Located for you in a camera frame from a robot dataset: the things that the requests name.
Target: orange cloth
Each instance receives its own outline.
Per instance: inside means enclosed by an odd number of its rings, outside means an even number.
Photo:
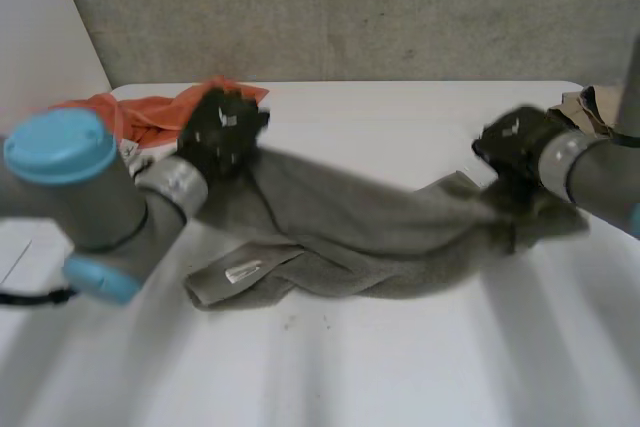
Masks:
[[[155,147],[178,138],[204,93],[214,87],[225,91],[240,90],[243,97],[254,98],[256,102],[269,93],[266,89],[239,84],[219,75],[208,82],[189,87],[175,99],[154,96],[117,101],[111,94],[98,94],[87,100],[70,100],[51,108],[80,107],[93,110],[118,142],[128,139],[137,142],[141,148]]]

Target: concrete wall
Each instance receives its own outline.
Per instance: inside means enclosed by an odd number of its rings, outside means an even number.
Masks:
[[[621,79],[640,0],[76,0],[114,85]]]

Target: blue joint cap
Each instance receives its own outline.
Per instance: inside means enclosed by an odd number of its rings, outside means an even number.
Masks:
[[[36,184],[67,185],[101,174],[117,155],[116,140],[86,109],[58,109],[20,124],[4,143],[14,175]]]
[[[128,304],[142,289],[138,279],[78,255],[67,259],[62,273],[69,284],[83,294],[114,304]]]

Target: towel label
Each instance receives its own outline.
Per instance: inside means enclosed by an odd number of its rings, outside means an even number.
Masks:
[[[120,155],[126,165],[129,165],[138,154],[138,143],[129,139],[120,141]]]

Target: gray towel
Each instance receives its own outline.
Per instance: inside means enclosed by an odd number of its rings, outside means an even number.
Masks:
[[[542,190],[518,202],[513,188],[498,180],[483,190],[456,172],[411,193],[262,150],[240,178],[213,187],[199,214],[253,241],[185,287],[204,310],[273,304],[294,287],[410,298],[542,238],[586,230],[573,206]]]

